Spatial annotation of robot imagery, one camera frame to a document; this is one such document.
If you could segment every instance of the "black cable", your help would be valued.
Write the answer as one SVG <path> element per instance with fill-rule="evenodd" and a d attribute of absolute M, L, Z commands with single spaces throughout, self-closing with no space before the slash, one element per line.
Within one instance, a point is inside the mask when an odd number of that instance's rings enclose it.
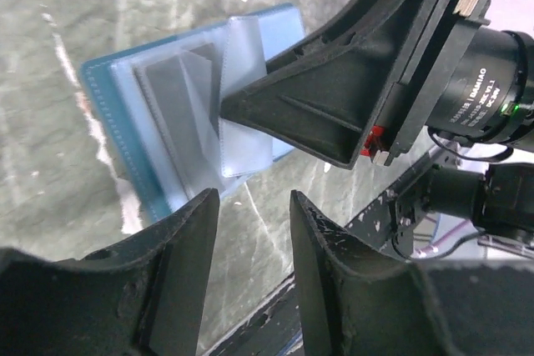
<path fill-rule="evenodd" d="M 470 233 L 468 235 L 466 235 L 465 237 L 462 237 L 460 239 L 458 239 L 454 245 L 451 246 L 451 248 L 449 248 L 446 252 L 444 253 L 441 253 L 437 256 L 434 256 L 432 258 L 412 258 L 411 256 L 408 256 L 408 255 L 405 255 L 402 253 L 402 251 L 398 248 L 398 244 L 399 244 L 399 233 L 396 233 L 395 235 L 393 235 L 393 238 L 391 239 L 391 247 L 393 248 L 393 250 L 395 250 L 395 253 L 397 253 L 399 256 L 401 256 L 403 259 L 405 260 L 409 260 L 411 262 L 424 262 L 426 260 L 436 260 L 436 259 L 439 259 L 439 258 L 446 258 L 447 256 L 450 256 L 451 254 L 453 254 L 461 245 L 463 245 L 464 243 L 466 242 L 469 242 L 473 239 L 477 239 L 483 235 L 486 235 L 486 232 L 484 231 L 478 231 L 476 233 Z"/>
<path fill-rule="evenodd" d="M 438 138 L 436 138 L 436 134 L 437 132 L 434 128 L 428 128 L 428 135 L 431 137 L 432 142 L 435 143 L 438 147 L 446 150 L 449 153 L 452 153 L 457 158 L 461 158 L 463 160 L 468 160 L 471 162 L 500 163 L 500 162 L 505 161 L 507 158 L 509 158 L 514 153 L 513 148 L 506 148 L 502 152 L 495 154 L 493 156 L 488 156 L 486 158 L 470 158 L 470 157 L 464 156 L 463 154 L 455 152 L 452 149 L 449 149 L 447 146 L 441 143 Z"/>

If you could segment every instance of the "gray marble table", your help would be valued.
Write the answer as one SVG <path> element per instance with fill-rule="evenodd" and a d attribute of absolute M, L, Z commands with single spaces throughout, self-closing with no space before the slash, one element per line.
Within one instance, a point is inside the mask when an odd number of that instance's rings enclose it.
<path fill-rule="evenodd" d="M 348 0 L 0 0 L 0 246 L 81 258 L 144 224 L 123 165 L 75 71 L 90 58 L 285 1 L 313 30 Z M 222 202 L 199 353 L 210 349 L 292 270 L 290 190 L 340 223 L 430 143 L 391 168 L 352 172 L 295 151 Z"/>

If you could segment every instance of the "wallet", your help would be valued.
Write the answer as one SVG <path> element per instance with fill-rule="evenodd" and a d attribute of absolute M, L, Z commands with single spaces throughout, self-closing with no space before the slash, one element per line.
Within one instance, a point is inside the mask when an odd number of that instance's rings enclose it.
<path fill-rule="evenodd" d="M 206 188 L 221 197 L 292 147 L 219 118 L 225 96 L 305 35 L 290 4 L 86 62 L 81 75 L 155 222 Z"/>

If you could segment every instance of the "black plastic bracket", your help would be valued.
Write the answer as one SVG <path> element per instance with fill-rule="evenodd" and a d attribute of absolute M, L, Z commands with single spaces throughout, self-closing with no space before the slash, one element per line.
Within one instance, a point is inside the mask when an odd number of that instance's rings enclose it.
<path fill-rule="evenodd" d="M 353 168 L 360 153 L 389 165 L 410 149 L 441 95 L 432 83 L 452 74 L 487 23 L 489 0 L 468 17 L 456 12 L 459 1 L 351 0 L 271 60 L 265 78 L 225 99 L 221 116 L 337 167 Z"/>
<path fill-rule="evenodd" d="M 530 354 L 534 263 L 401 263 L 291 201 L 306 356 Z"/>
<path fill-rule="evenodd" d="M 0 249 L 0 354 L 193 356 L 219 195 L 82 260 Z"/>

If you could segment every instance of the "red component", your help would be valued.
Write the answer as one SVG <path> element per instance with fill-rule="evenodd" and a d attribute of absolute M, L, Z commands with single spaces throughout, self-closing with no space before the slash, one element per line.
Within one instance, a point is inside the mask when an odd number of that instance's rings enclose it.
<path fill-rule="evenodd" d="M 370 130 L 370 133 L 365 140 L 364 147 L 360 151 L 360 155 L 367 156 L 369 158 L 371 156 L 371 152 L 373 152 L 373 148 L 380 148 L 379 140 L 384 134 L 384 131 L 384 127 L 378 127 L 375 125 Z"/>

